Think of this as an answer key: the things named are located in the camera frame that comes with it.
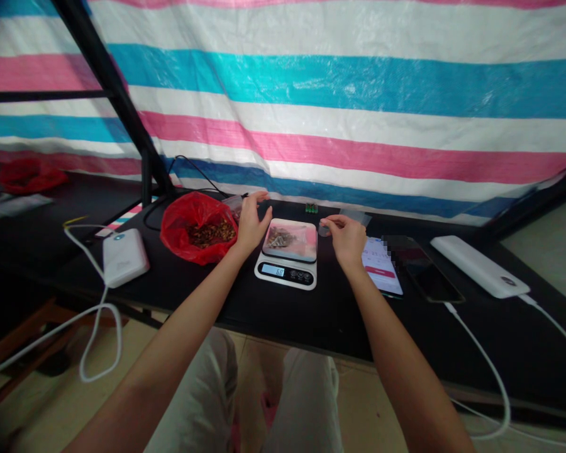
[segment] black desk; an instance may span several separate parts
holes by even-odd
[[[87,215],[83,223],[108,225],[140,202],[139,181],[67,175],[69,182],[42,193],[54,203],[0,219],[1,270],[43,279],[82,253],[63,233],[63,222]],[[94,232],[92,228],[72,230],[79,239]]]
[[[304,212],[303,204],[270,202],[274,216],[317,224],[338,210]],[[167,203],[148,219],[159,226]],[[261,207],[260,215],[266,206]],[[111,290],[108,299],[171,312],[209,274],[213,266],[198,266],[176,257],[147,229],[142,214],[122,227],[137,228],[145,241],[151,270]],[[374,215],[370,236],[407,235],[415,238],[466,297],[457,306],[460,316],[496,364],[510,398],[566,413],[566,340],[544,317],[517,298],[495,299],[476,286],[429,246],[435,236],[462,237],[531,287],[537,300],[566,329],[566,298],[480,229],[437,222]],[[100,244],[92,248],[101,256]],[[276,340],[304,349],[360,361],[372,361],[362,319],[350,286],[338,265],[330,238],[319,237],[318,284],[303,291],[257,279],[256,250],[241,269],[218,317],[217,325],[237,332]],[[402,274],[404,300],[390,300],[438,377],[448,383],[499,394],[497,383],[476,346],[442,305],[427,303]],[[55,284],[98,301],[102,283],[87,258],[80,256],[55,275]]]

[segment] white power bank with cable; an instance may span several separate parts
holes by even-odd
[[[498,299],[519,296],[530,291],[526,283],[457,236],[437,237],[432,239],[430,244]]]
[[[149,270],[143,238],[136,228],[103,240],[105,285],[117,288]]]

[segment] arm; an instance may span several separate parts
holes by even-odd
[[[323,219],[367,328],[379,374],[411,452],[475,452],[457,411],[409,333],[362,264],[365,227],[346,216]]]
[[[180,380],[225,302],[241,265],[256,248],[272,219],[262,222],[258,192],[243,200],[237,242],[207,278],[176,309],[103,407],[64,450],[142,452],[167,409]]]

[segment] red plastic bag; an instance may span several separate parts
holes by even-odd
[[[234,236],[228,240],[231,227]],[[165,210],[160,238],[176,256],[204,266],[219,262],[237,241],[238,232],[227,205],[203,193],[191,192]]]
[[[0,184],[14,195],[42,192],[67,181],[65,173],[40,159],[18,159],[0,168]]]

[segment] light pants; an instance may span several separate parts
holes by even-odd
[[[226,332],[212,328],[145,452],[228,452],[236,385],[235,345]],[[289,350],[277,415],[263,452],[343,451],[337,393],[338,372],[331,357]]]

